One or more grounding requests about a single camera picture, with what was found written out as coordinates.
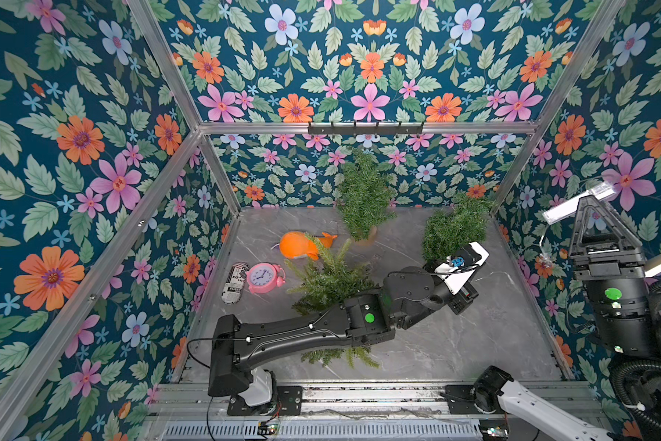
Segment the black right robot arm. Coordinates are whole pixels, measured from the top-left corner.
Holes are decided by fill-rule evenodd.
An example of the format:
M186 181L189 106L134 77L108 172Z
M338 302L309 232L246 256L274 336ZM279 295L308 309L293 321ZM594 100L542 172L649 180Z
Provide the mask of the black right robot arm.
M614 354L611 387L644 433L661 440L661 255L646 258L610 196L589 190L543 218L575 218L569 257L594 312L592 337Z

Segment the light green fern christmas tree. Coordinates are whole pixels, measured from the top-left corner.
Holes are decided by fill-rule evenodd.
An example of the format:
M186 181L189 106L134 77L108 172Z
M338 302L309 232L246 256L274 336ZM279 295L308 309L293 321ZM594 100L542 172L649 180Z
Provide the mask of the light green fern christmas tree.
M300 280L300 285L291 289L291 292L302 295L293 305L296 312L302 315L323 312L331 306L377 287L370 278L368 262L354 266L346 263L346 254L352 245L353 240L348 239L337 251L324 248L317 261L312 260L304 266L296 265L289 259L284 261L285 267ZM301 360L306 363L320 364L324 367L336 359L345 360L352 369L357 361L374 369L379 367L379 364L372 359L369 347L314 350L301 356Z

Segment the thin wire string light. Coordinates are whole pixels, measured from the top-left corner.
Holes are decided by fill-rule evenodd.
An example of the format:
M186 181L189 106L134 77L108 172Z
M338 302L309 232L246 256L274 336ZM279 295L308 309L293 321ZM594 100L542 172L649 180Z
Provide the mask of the thin wire string light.
M548 238L548 227L543 222L528 220L508 224L505 220L494 219L492 222L531 290L552 287L564 291L567 288L564 259L568 252L558 239Z

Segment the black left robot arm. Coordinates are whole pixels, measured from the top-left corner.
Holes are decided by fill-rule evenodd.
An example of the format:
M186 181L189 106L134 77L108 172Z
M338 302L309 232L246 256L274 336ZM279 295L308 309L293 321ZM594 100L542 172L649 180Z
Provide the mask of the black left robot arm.
M345 347L370 347L395 338L448 306L468 283L477 265L444 264L393 271L380 288L340 301L323 312L272 323L242 323L235 315L216 323L208 395L225 397L249 391L258 367L296 353Z

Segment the clear battery box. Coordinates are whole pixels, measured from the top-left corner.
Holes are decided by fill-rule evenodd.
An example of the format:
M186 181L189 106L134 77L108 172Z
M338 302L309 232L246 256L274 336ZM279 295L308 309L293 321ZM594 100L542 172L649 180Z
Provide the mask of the clear battery box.
M597 200L611 200L615 196L614 187L607 182L601 182L595 187L588 189L559 205L543 212L543 219L548 225L561 222L561 220L574 215L578 209L578 203L582 198L593 196Z

